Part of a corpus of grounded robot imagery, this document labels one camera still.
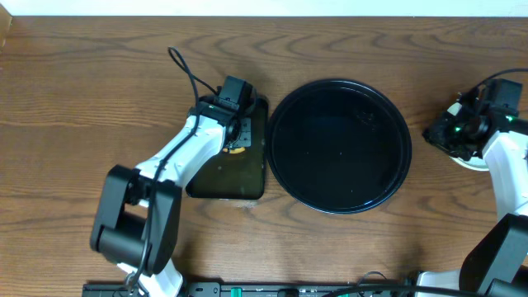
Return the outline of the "light blue plate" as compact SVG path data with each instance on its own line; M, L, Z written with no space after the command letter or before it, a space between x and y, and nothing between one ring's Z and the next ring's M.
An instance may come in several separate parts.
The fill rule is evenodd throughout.
M447 111L452 114L453 116L457 116L462 108L462 105L458 102L451 105ZM459 164L462 167L468 168L470 170L478 171L478 172L487 172L488 171L488 165L478 157L472 157L469 161L465 161L462 158L453 158L451 159Z

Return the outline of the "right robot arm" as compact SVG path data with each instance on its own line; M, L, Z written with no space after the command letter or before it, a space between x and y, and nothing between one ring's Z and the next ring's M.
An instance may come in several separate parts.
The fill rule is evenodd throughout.
M527 122L522 85L495 74L462 94L423 132L459 165L489 172L497 224L455 271L417 275L420 296L527 294Z

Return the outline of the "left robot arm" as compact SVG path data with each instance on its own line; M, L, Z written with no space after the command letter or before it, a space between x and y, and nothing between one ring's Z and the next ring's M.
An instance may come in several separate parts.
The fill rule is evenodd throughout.
M238 140L259 97L228 76L219 92L198 98L181 131L146 161L106 175L90 247L126 272L121 285L90 285L85 296L177 296L184 279L172 261L182 191L212 157Z

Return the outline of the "green and orange sponge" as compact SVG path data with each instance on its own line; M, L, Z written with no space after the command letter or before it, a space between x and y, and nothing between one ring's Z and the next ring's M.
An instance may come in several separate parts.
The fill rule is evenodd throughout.
M245 151L246 151L245 147L241 147L241 148L223 148L223 150L222 150L223 153L229 153L229 154L239 154L239 153L243 153Z

